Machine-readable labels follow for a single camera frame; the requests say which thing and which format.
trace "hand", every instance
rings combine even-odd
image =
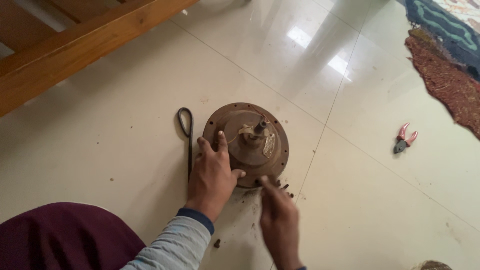
[[[230,169],[227,139],[218,132],[218,151],[214,152],[203,137],[197,139],[200,154],[195,159],[188,183],[185,207],[195,209],[215,222],[232,195],[237,180],[246,175],[243,170]]]
[[[274,186],[267,176],[261,177],[262,215],[260,226],[278,270],[303,267],[299,259],[299,212],[291,197]]]

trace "pink plier handle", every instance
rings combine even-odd
[[[400,128],[400,131],[398,132],[398,136],[396,137],[396,139],[397,140],[404,140],[407,143],[407,147],[410,147],[412,145],[413,141],[417,138],[419,133],[415,131],[412,134],[412,137],[410,137],[410,139],[406,140],[405,139],[405,131],[407,130],[408,125],[410,125],[410,123],[406,123],[405,125],[403,125]]]

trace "gray sleeve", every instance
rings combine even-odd
[[[190,217],[174,217],[162,234],[123,270],[196,270],[210,242],[210,232]]]

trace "blue sleeve cuff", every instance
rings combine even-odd
[[[207,230],[210,232],[210,235],[213,235],[213,233],[215,232],[215,228],[213,227],[212,221],[207,216],[205,216],[204,214],[202,214],[201,212],[199,212],[197,210],[193,210],[191,208],[183,207],[183,208],[180,208],[176,217],[192,218],[192,219],[200,222],[203,226],[205,226],[205,228],[207,228]]]

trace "rug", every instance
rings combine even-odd
[[[447,0],[437,1],[446,5]],[[474,0],[448,1],[476,7]],[[415,69],[428,92],[447,107],[454,121],[480,139],[480,35],[471,27],[476,18],[472,12],[468,12],[469,17],[462,13],[464,22],[459,14],[451,14],[432,0],[406,0],[405,4],[407,18],[414,26],[405,44]],[[458,10],[458,5],[447,7]]]

